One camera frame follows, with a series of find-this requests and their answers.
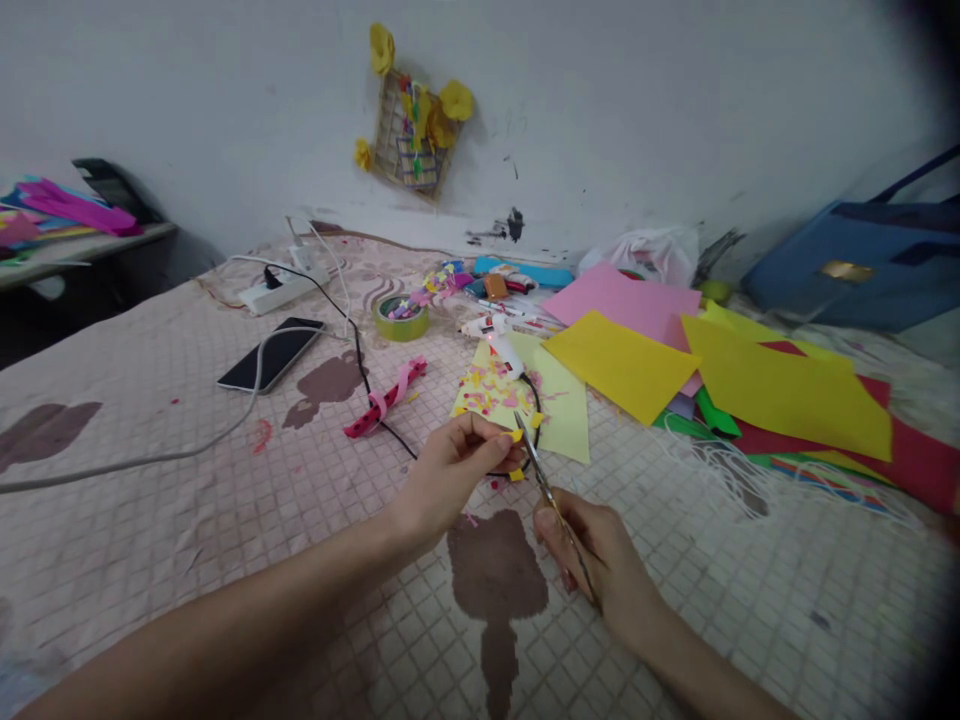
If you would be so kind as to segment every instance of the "blue bag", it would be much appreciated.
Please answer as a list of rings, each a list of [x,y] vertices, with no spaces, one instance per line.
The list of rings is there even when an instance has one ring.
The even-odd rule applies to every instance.
[[[741,286],[762,310],[802,315],[821,308],[812,322],[879,332],[960,307],[960,195],[940,204],[887,204],[957,156],[960,145],[869,202],[829,205],[763,257]],[[873,274],[860,284],[837,280],[820,272],[831,261]]]

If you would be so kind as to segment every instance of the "power strip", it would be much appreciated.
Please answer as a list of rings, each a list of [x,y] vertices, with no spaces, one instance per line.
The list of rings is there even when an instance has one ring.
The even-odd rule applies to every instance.
[[[323,267],[317,266],[306,274],[320,285],[326,285],[330,282],[330,274]],[[262,282],[244,290],[238,297],[250,308],[250,312],[254,315],[266,315],[281,305],[296,300],[304,293],[317,289],[317,286],[307,278],[283,270],[277,273],[277,279],[283,284],[274,290],[271,290],[265,282]]]

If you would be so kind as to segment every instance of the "scissors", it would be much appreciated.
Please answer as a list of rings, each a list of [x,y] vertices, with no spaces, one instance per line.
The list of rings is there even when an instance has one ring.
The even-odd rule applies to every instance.
[[[587,589],[590,591],[590,604],[595,607],[600,607],[599,596],[597,595],[597,591],[593,589],[593,582],[590,580],[590,573],[587,572],[587,563],[584,562],[583,555],[580,553],[580,547],[573,539],[573,530],[570,529],[570,524],[563,519],[563,515],[560,513],[560,506],[557,505],[557,499],[553,496],[553,489],[550,487],[550,483],[547,482],[547,476],[544,474],[543,468],[540,465],[540,456],[537,455],[537,449],[533,446],[533,442],[530,440],[530,433],[527,432],[527,426],[524,424],[520,413],[516,410],[513,411],[513,417],[517,421],[517,427],[523,431],[523,444],[527,448],[527,457],[530,458],[530,464],[533,465],[533,476],[537,480],[537,485],[540,486],[540,492],[543,494],[543,499],[557,513],[557,518],[560,520],[560,526],[566,533],[567,540],[569,540],[570,544],[573,546],[573,551],[577,553],[577,562],[580,563],[580,571],[583,573],[583,577],[587,581]]]

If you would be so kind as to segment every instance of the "white wall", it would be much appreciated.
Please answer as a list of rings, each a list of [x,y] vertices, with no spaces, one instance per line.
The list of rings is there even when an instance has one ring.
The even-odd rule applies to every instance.
[[[76,184],[71,158],[117,162],[185,229],[175,276],[281,236],[285,212],[465,247],[517,206],[514,249],[538,257],[736,226],[749,237],[722,272],[738,277],[824,203],[946,143],[918,43],[879,0],[12,4],[0,168]],[[476,97],[438,213],[352,164],[374,133],[374,20],[401,68]]]

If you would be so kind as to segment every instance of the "yellow ball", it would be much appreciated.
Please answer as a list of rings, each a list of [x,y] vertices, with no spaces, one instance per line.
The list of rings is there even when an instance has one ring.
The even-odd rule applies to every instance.
[[[721,280],[704,280],[697,288],[707,300],[713,300],[718,305],[726,305],[733,295],[733,288]]]

